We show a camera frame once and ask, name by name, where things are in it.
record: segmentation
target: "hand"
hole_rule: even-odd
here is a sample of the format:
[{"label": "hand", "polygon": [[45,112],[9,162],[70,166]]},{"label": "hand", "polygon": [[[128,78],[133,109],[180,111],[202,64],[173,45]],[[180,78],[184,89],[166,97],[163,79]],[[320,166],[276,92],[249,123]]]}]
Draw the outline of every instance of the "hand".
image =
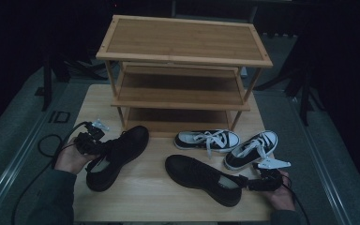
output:
[{"label": "hand", "polygon": [[[283,176],[283,184],[289,186],[289,174],[279,171]],[[295,211],[293,197],[291,192],[284,186],[275,191],[262,191],[262,195],[273,205],[276,210],[292,210]]]},{"label": "hand", "polygon": [[86,163],[98,157],[97,155],[82,155],[78,151],[74,139],[72,138],[60,152],[54,165],[56,170],[78,174]]}]

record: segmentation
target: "gray carpet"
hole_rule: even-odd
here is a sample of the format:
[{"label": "gray carpet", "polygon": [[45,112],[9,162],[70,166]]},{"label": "gray carpet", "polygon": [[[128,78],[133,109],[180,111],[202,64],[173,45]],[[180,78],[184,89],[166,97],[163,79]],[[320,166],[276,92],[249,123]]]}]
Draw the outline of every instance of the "gray carpet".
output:
[{"label": "gray carpet", "polygon": [[[283,59],[275,57],[278,48],[274,47],[278,44],[264,41],[278,65],[276,62]],[[35,97],[34,92],[42,85],[42,76],[36,73],[0,119],[0,180],[14,156],[19,154],[24,158],[18,174],[4,179],[8,187],[11,185],[8,192],[0,189],[0,224],[10,223],[10,214],[20,193],[49,161],[38,152],[38,140],[51,133],[64,137],[73,128],[90,83],[97,82],[75,76],[70,83],[53,82],[53,103],[48,111],[41,112],[42,98]],[[276,157],[292,163],[286,171],[291,175],[293,189],[305,206],[311,224],[360,224],[360,177],[330,118],[319,110],[309,112],[310,126],[304,127],[297,116],[299,104],[278,91],[281,85],[283,83],[255,92],[255,97],[265,127],[279,137]],[[53,112],[70,113],[69,120],[50,122]],[[52,153],[56,145],[56,139],[49,139],[42,148]],[[16,224],[24,224],[42,184],[43,175],[22,198]]]}]

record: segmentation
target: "shoe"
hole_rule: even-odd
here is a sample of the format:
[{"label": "shoe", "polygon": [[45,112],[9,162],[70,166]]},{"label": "shoe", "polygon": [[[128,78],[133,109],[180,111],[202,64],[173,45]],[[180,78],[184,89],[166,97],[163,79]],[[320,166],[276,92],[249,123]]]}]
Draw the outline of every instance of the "shoe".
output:
[{"label": "shoe", "polygon": [[94,191],[108,189],[122,167],[144,151],[148,140],[148,129],[136,126],[124,131],[118,139],[102,143],[106,151],[86,167],[87,186]]},{"label": "shoe", "polygon": [[225,174],[193,157],[169,156],[165,161],[165,169],[177,184],[202,189],[224,206],[235,206],[241,200],[240,177]]},{"label": "shoe", "polygon": [[244,168],[249,163],[270,155],[278,144],[277,134],[273,131],[263,131],[253,136],[248,141],[241,143],[224,158],[227,169],[236,171]]},{"label": "shoe", "polygon": [[182,150],[206,149],[211,157],[212,151],[219,153],[231,152],[240,143],[238,135],[225,129],[184,131],[174,138],[174,145]]}]

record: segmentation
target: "black leather shoe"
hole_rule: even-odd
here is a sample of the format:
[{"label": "black leather shoe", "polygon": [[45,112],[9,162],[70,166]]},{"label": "black leather shoe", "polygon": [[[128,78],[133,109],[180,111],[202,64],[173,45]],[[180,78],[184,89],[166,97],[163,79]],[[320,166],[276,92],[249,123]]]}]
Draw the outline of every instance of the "black leather shoe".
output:
[{"label": "black leather shoe", "polygon": [[103,143],[107,150],[86,167],[87,186],[94,191],[108,189],[122,167],[144,151],[148,140],[148,129],[136,126],[124,131],[118,139]]},{"label": "black leather shoe", "polygon": [[235,206],[241,200],[242,185],[237,176],[225,174],[193,157],[169,156],[165,168],[177,184],[202,189],[224,206]]}]

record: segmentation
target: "table surface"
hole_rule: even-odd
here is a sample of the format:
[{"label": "table surface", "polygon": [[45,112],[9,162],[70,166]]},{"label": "table surface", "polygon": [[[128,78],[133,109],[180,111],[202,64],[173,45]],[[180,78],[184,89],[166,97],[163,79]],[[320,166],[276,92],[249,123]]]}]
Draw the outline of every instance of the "table surface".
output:
[{"label": "table surface", "polygon": [[[119,137],[122,131],[118,112],[111,107],[112,100],[113,93],[108,84],[91,85],[76,122],[100,119],[110,128],[102,138],[103,142]],[[249,104],[251,111],[241,115],[235,129],[242,142],[264,130],[253,95],[249,98]],[[224,154],[213,153],[209,159],[204,150],[177,149],[173,138],[151,138],[145,151],[125,165],[113,185],[104,192],[90,190],[85,183],[86,172],[82,170],[75,184],[75,220],[168,222],[269,219],[272,208],[258,192],[244,189],[239,204],[225,207],[202,190],[176,184],[164,167],[166,157],[173,154],[196,158],[224,173],[257,177],[250,167],[240,172],[225,169],[222,164]]]},{"label": "table surface", "polygon": [[270,68],[253,24],[114,15],[97,59]]}]

